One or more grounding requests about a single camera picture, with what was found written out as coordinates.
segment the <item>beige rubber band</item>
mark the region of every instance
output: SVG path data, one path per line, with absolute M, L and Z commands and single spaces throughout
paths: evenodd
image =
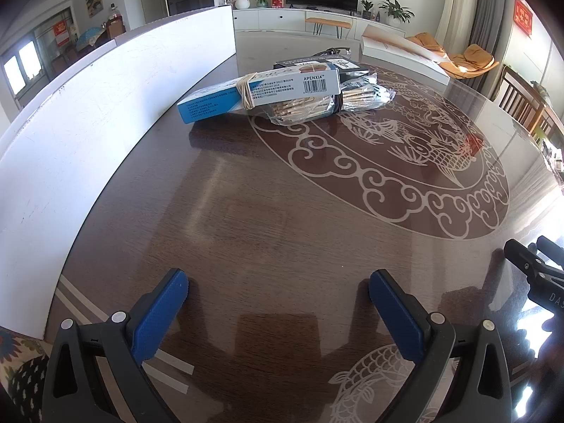
M 255 101 L 253 100 L 253 95 L 251 94 L 249 81 L 253 79 L 257 74 L 256 73 L 249 73 L 246 76 L 243 76 L 241 79 L 237 81 L 235 87 L 239 91 L 241 95 L 241 103 L 246 110 L 252 110 L 255 107 Z

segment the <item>flower pot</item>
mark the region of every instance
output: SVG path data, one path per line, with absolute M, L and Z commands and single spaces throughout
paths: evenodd
M 250 6 L 249 0 L 237 0 L 235 1 L 235 8 L 237 9 L 247 9 Z
M 390 27 L 395 27 L 396 29 L 398 29 L 399 27 L 401 27 L 401 19 L 396 19 L 394 16 L 388 16 L 387 24 Z

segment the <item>bundle of wooden sticks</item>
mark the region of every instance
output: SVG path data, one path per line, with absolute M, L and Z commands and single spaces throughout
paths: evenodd
M 341 109 L 360 111 L 378 108 L 394 98 L 395 92 L 376 84 L 376 78 L 370 77 L 347 81 L 343 83 Z M 335 111 L 335 97 L 306 97 L 278 102 L 270 105 L 269 118 L 276 124 L 292 125 L 299 122 L 311 121 L 333 114 Z

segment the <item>silver screw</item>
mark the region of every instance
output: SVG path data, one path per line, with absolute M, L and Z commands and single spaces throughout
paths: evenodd
M 443 324 L 445 322 L 445 317 L 442 313 L 434 312 L 431 313 L 431 321 L 435 324 Z
M 70 329 L 72 327 L 73 321 L 70 318 L 63 320 L 61 323 L 61 328 L 63 329 Z
M 125 312 L 116 312 L 112 315 L 112 321 L 114 323 L 121 323 L 126 318 Z
M 487 330 L 494 330 L 495 329 L 495 324 L 493 321 L 490 320 L 484 320 L 484 322 L 482 323 L 482 325 L 484 326 L 485 329 Z

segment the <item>beige curtain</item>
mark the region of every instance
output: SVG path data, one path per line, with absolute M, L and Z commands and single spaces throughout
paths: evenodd
M 445 0 L 436 41 L 448 54 L 461 54 L 468 47 L 478 0 Z

